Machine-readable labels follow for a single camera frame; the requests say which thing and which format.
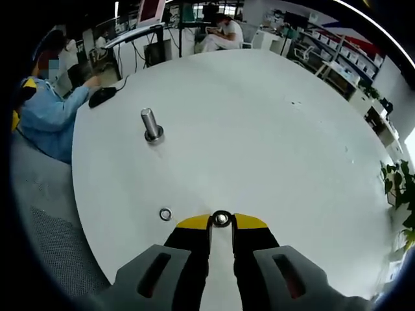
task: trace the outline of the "green leaves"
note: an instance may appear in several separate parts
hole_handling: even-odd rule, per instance
[[[415,214],[412,212],[409,217],[403,222],[403,226],[406,228],[415,228]]]
[[[415,231],[413,229],[405,229],[402,231],[402,233],[405,235],[405,239],[407,241],[405,243],[405,251],[407,251],[413,245],[413,243],[415,243]]]
[[[394,181],[395,181],[395,188],[399,188],[401,186],[401,183],[403,181],[402,175],[399,172],[396,172],[394,175]]]
[[[411,195],[412,195],[412,193],[408,189],[405,190],[403,192],[403,194],[401,194],[402,203],[409,203],[410,199],[411,199]]]
[[[388,194],[392,190],[394,184],[389,179],[385,179],[385,194]]]
[[[408,161],[402,161],[401,170],[404,175],[409,175],[409,166]]]
[[[381,171],[382,171],[383,179],[386,179],[386,168],[385,167],[381,168]]]
[[[388,172],[388,173],[392,173],[392,171],[396,171],[396,167],[394,167],[393,165],[387,165],[386,166],[386,171]]]
[[[408,210],[410,210],[411,212],[414,212],[414,209],[415,209],[415,199],[412,196],[412,198],[409,201]]]

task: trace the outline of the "shelf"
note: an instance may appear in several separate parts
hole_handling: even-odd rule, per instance
[[[311,38],[319,47],[323,47],[325,50],[327,50],[327,51],[331,51],[331,52],[335,52],[335,53],[337,53],[337,50],[336,49],[334,49],[334,48],[332,48],[332,47],[330,47],[328,44],[326,44],[326,43],[323,43],[323,42],[321,42],[319,39],[316,39],[316,38],[314,38],[311,34],[309,34],[309,33],[307,33],[307,32],[301,32],[300,34],[303,34],[303,35],[305,35],[305,36],[307,36],[307,37],[309,37],[309,38]],[[356,71],[358,71],[358,72],[362,72],[363,74],[364,74],[364,77],[362,77],[363,79],[365,79],[365,80],[368,80],[368,81],[370,81],[370,82],[373,82],[374,80],[373,80],[373,78],[370,78],[369,76],[368,76],[368,74],[365,72],[365,71],[363,71],[362,69],[360,69],[359,67],[357,67],[357,65],[355,64],[355,63],[353,63],[351,60],[349,60],[347,57],[345,57],[343,54],[341,54],[341,53],[339,53],[338,54],[339,56],[341,56],[343,59],[345,59],[350,65],[351,65],[351,67],[354,69],[354,70],[356,70]]]
[[[331,50],[331,51],[333,51],[333,52],[337,52],[337,50],[336,50],[336,49],[332,48],[330,45],[328,45],[328,44],[326,44],[326,43],[324,43],[324,42],[321,42],[319,39],[314,38],[314,37],[313,37],[313,35],[311,35],[311,34],[309,34],[309,33],[306,33],[306,32],[301,32],[300,34],[304,34],[304,35],[306,35],[307,37],[309,37],[310,39],[312,39],[313,41],[318,42],[318,44],[321,44],[322,46],[327,47],[328,49],[330,49],[330,50]]]
[[[370,81],[370,82],[373,82],[374,81],[374,79],[373,78],[370,78],[369,76],[368,76],[368,74],[366,73],[366,71],[363,71],[361,68],[359,68],[358,66],[357,66],[357,64],[355,64],[355,63],[353,63],[350,59],[348,59],[347,57],[345,57],[343,54],[339,54],[339,56],[341,56],[341,57],[343,57],[343,59],[344,60],[346,60],[352,67],[353,67],[353,69],[354,70],[358,70],[358,71],[360,71],[360,72],[362,72],[366,77],[367,77],[367,79]]]
[[[310,25],[312,25],[312,26],[314,26],[314,27],[317,27],[317,28],[319,28],[319,29],[322,29],[322,30],[324,30],[324,31],[326,31],[326,32],[328,32],[328,33],[330,33],[330,34],[332,34],[333,36],[335,36],[335,37],[337,37],[337,38],[339,38],[339,39],[342,39],[342,36],[339,36],[338,34],[334,34],[334,33],[332,33],[331,31],[329,31],[329,30],[327,30],[326,28],[324,28],[324,27],[322,27],[322,26],[320,26],[320,25],[317,25],[317,24],[314,24],[314,23],[311,23],[310,21],[309,21],[309,24]],[[369,56],[367,56],[367,55],[365,55],[365,54],[363,54],[361,51],[359,51],[357,48],[356,48],[356,46],[354,45],[354,44],[352,44],[352,42],[349,42],[349,41],[347,41],[347,40],[344,40],[344,43],[345,44],[347,44],[347,45],[349,45],[355,52],[357,52],[359,55],[362,55],[363,57],[365,57],[377,70],[379,70],[380,69],[380,67],[378,67],[376,64],[375,64],[375,62],[369,57]]]
[[[352,47],[353,50],[355,50],[359,55],[362,55],[363,57],[365,57],[377,70],[380,69],[380,67],[376,66],[375,62],[367,55],[363,54],[361,51],[359,51],[354,44],[352,44],[351,42],[344,40],[345,44],[348,44]]]
[[[326,32],[328,32],[329,34],[332,34],[334,37],[337,37],[337,38],[339,38],[339,39],[341,39],[341,38],[342,38],[342,36],[339,36],[338,34],[335,34],[335,33],[331,32],[330,30],[327,30],[327,29],[326,29],[326,28],[324,28],[323,26],[320,26],[320,25],[317,25],[317,24],[311,23],[310,21],[309,21],[309,24],[310,24],[310,25],[312,25],[312,26],[314,26],[314,27],[317,27],[317,28],[319,28],[319,29],[322,29],[322,30],[326,31]]]

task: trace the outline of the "white round table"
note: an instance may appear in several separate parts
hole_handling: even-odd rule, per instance
[[[145,107],[164,127],[159,146],[144,138]],[[331,286],[369,298],[390,250],[379,161],[390,158],[376,134],[323,81],[272,52],[238,50],[159,64],[83,105],[72,166],[80,220],[111,283],[164,244],[176,222],[160,219],[162,207],[178,222],[224,209],[262,219]],[[213,230],[201,310],[241,308],[230,237]]]

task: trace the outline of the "computer mouse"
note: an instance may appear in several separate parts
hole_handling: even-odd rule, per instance
[[[116,87],[103,87],[99,89],[94,94],[92,94],[91,98],[89,99],[89,107],[95,108],[105,102],[106,100],[114,97],[117,92]]]

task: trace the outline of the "person sitting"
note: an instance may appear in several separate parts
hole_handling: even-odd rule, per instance
[[[107,50],[104,49],[106,45],[106,37],[108,37],[108,31],[104,30],[102,34],[98,37],[97,41],[95,41],[95,47],[97,48],[99,58],[104,57],[107,53]]]
[[[218,49],[241,49],[243,43],[242,28],[230,16],[222,13],[216,15],[217,29],[207,29],[210,33],[202,41],[202,52],[211,52]]]
[[[36,92],[22,104],[17,103],[15,110],[20,118],[17,129],[24,138],[48,156],[70,164],[77,109],[87,100],[89,89],[100,86],[100,81],[93,76],[66,100],[54,91],[44,79],[48,78],[49,62],[58,58],[65,45],[62,31],[48,34],[29,77],[36,84]]]
[[[74,90],[85,82],[79,66],[77,42],[74,39],[67,39],[67,45],[62,54],[65,58],[67,75],[72,83],[72,90]]]

